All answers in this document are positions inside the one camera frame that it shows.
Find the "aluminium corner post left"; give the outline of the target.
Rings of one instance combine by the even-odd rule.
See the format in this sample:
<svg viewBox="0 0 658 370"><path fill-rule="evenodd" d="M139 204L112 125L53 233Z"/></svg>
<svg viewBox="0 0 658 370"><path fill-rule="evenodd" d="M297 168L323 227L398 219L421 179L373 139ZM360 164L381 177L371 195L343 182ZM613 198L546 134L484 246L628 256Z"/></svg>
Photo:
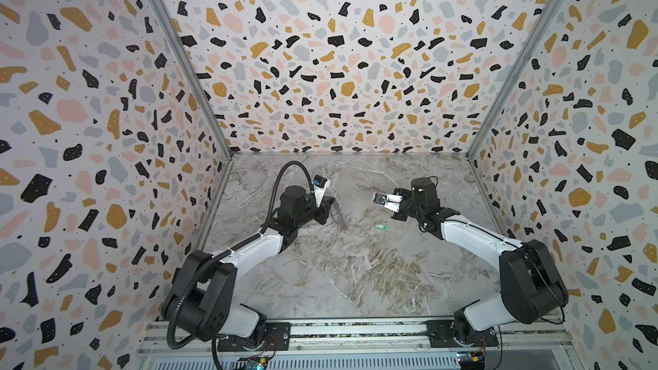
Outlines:
<svg viewBox="0 0 658 370"><path fill-rule="evenodd" d="M158 20L159 26L161 27L164 37L169 44L171 51L173 52L176 62L178 63L183 76L190 84L191 92L195 96L195 100L202 111L202 114L209 125L214 140L218 145L220 156L223 159L231 160L232 153L228 147L226 139L222 133L222 130L219 126L219 123L214 116L212 107L210 106L207 97L205 96L202 84L198 79L194 67L190 62L185 50L183 49L183 42L181 41L178 32L176 31L174 24L171 20L171 15L166 8L164 0L147 0L150 7L152 8L155 18Z"/></svg>

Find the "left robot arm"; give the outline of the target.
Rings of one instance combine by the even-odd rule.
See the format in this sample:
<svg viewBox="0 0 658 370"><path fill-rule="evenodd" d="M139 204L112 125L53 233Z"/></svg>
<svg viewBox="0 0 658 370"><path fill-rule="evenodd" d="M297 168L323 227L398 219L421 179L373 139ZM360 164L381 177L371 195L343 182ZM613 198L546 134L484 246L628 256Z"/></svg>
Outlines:
<svg viewBox="0 0 658 370"><path fill-rule="evenodd" d="M160 313L168 322L170 349L181 349L195 339L217 342L220 337L228 337L243 349L259 349L265 344L267 317L233 302L236 283L291 246L306 224L324 225L336 207L336 199L320 188L308 193L300 186L290 186L280 199L281 206L264 232L213 253L196 250L176 271Z"/></svg>

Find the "aluminium corner post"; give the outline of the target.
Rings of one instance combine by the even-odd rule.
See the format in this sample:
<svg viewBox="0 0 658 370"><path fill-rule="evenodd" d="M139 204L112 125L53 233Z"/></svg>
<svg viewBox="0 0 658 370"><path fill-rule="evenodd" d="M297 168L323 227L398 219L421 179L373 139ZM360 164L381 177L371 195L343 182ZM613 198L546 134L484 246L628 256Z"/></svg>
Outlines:
<svg viewBox="0 0 658 370"><path fill-rule="evenodd" d="M176 31L174 24L171 20L171 15L166 8L164 0L147 0L150 7L152 8L155 18L158 20L159 26L161 27L164 37L169 44L171 51L173 52L176 62L178 63L183 76L190 84L191 92L195 96L195 100L202 111L202 114L209 125L214 140L218 145L220 156L223 159L231 160L232 153L228 147L226 139L222 133L222 130L219 126L219 123L214 116L212 107L210 106L207 97L205 96L202 84L198 79L194 67L190 62L185 50L183 49L183 42L181 41L178 32Z"/></svg>
<svg viewBox="0 0 658 370"><path fill-rule="evenodd" d="M505 106L505 103L508 101L509 97L512 95L513 89L524 72L526 63L531 61L534 52L538 46L543 42L543 35L548 32L548 29L552 26L557 13L562 6L562 3L565 0L548 0L543 13L539 15L536 25L534 26L531 34L528 39L522 46L522 49L519 53L519 57L512 65L512 69L503 82L503 86L500 89L499 94L496 96L495 101L491 104L488 109L488 114L485 117L483 124L478 131L475 140L473 141L468 153L467 159L471 164L474 163L478 157L478 151L483 146L484 142L488 139L488 135L495 125L497 116L500 115L501 110Z"/></svg>

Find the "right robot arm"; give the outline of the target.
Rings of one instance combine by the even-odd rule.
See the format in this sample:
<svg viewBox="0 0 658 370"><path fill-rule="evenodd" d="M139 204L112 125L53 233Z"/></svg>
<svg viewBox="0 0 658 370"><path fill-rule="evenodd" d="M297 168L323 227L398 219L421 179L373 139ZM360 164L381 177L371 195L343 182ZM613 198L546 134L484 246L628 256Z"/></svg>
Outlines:
<svg viewBox="0 0 658 370"><path fill-rule="evenodd" d="M533 324L567 305L568 291L546 245L503 236L445 207L431 176L414 179L411 189L376 193L374 202L390 210L393 219L414 219L421 232L469 251L498 272L498 294L454 313L452 335L458 344L474 344L499 325Z"/></svg>

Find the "aluminium corner post right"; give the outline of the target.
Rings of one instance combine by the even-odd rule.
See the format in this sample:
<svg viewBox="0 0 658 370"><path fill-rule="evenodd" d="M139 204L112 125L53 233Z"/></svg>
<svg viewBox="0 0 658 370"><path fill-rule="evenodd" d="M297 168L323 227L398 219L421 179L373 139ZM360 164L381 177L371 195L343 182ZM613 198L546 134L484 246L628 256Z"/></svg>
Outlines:
<svg viewBox="0 0 658 370"><path fill-rule="evenodd" d="M485 117L483 124L478 131L475 140L473 141L468 153L467 159L471 164L474 163L478 157L478 151L483 146L484 142L488 139L488 135L495 125L497 116L500 115L501 110L505 106L505 103L508 101L509 97L512 95L513 89L524 72L526 63L531 61L534 52L538 46L543 42L543 35L548 32L548 29L552 26L557 13L562 6L562 3L565 0L548 0L543 13L539 15L536 25L534 26L531 34L528 39L522 46L522 49L519 53L519 57L512 65L512 69L503 82L503 86L500 89L499 94L496 96L495 101L491 104L488 109L488 114Z"/></svg>

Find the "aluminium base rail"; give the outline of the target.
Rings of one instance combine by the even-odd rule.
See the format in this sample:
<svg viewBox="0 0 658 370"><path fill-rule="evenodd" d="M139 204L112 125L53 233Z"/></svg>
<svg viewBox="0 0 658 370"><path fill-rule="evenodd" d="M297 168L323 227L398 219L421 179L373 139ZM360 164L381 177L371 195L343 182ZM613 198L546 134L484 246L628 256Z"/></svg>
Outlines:
<svg viewBox="0 0 658 370"><path fill-rule="evenodd" d="M276 356L268 369L580 369L564 328L539 322L495 327L469 346L455 342L446 317L270 320L259 349L220 337L183 349L166 344L154 322L138 349L139 369L239 369L241 357Z"/></svg>

